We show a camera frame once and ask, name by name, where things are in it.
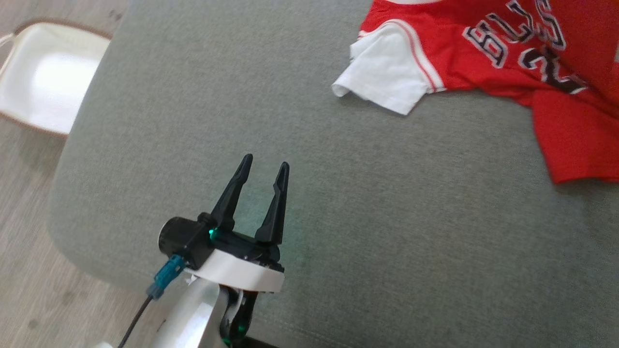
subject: white sleeve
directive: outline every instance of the white sleeve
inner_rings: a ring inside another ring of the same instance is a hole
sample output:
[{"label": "white sleeve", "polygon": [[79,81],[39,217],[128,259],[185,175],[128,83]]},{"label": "white sleeve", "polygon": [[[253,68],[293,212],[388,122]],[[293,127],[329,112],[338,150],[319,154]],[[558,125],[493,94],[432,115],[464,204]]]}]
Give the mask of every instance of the white sleeve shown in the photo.
[{"label": "white sleeve", "polygon": [[417,64],[406,32],[385,23],[350,46],[351,63],[331,88],[338,97],[353,92],[364,100],[407,115],[434,90]]}]

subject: wooden floor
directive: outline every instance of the wooden floor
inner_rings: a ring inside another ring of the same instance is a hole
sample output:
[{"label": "wooden floor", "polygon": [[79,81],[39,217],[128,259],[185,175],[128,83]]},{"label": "wooden floor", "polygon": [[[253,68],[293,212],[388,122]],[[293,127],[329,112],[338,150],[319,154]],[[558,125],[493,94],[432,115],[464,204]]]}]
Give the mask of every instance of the wooden floor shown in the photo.
[{"label": "wooden floor", "polygon": [[[0,36],[40,17],[113,33],[129,0],[0,0]],[[0,49],[0,61],[6,55]],[[0,118],[0,347],[90,348],[118,344],[144,294],[80,272],[45,230],[62,139]],[[126,347],[149,347],[164,309],[145,312]]]}]

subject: red shirt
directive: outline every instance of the red shirt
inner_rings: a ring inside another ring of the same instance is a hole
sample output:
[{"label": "red shirt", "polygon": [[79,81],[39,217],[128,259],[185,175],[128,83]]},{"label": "red shirt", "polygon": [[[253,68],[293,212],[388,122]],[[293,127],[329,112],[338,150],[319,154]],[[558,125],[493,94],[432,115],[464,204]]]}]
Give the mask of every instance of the red shirt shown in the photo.
[{"label": "red shirt", "polygon": [[619,181],[619,107],[608,78],[616,20],[584,21],[579,14],[599,9],[556,0],[396,1],[406,0],[374,0],[336,94],[351,90],[406,114],[424,93],[480,88],[533,109],[555,183]]}]

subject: gray fabric surface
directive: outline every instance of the gray fabric surface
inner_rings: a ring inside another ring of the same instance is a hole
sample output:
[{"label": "gray fabric surface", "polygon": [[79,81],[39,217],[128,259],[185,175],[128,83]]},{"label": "gray fabric surface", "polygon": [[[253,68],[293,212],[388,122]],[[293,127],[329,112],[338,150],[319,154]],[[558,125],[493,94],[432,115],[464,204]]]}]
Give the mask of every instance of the gray fabric surface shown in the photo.
[{"label": "gray fabric surface", "polygon": [[[291,178],[284,291],[252,336],[286,347],[610,347],[619,189],[553,186],[530,111],[477,92],[407,117],[330,83],[369,0],[136,0],[62,154],[50,234],[143,291],[170,217],[209,211],[242,156],[253,233]],[[163,299],[173,301],[180,283]]]}]

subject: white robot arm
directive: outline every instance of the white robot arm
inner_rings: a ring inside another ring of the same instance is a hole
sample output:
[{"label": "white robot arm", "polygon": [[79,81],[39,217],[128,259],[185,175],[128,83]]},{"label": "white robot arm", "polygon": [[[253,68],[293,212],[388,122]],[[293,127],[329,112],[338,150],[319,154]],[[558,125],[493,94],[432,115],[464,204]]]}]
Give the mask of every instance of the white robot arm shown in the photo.
[{"label": "white robot arm", "polygon": [[233,215],[252,160],[251,154],[245,155],[210,214],[203,212],[197,221],[174,217],[163,226],[159,250],[170,260],[155,276],[141,311],[183,270],[195,279],[159,328],[153,348],[271,347],[246,338],[246,333],[258,294],[280,292],[284,284],[278,246],[290,167],[282,163],[267,215],[251,238],[233,231]]}]

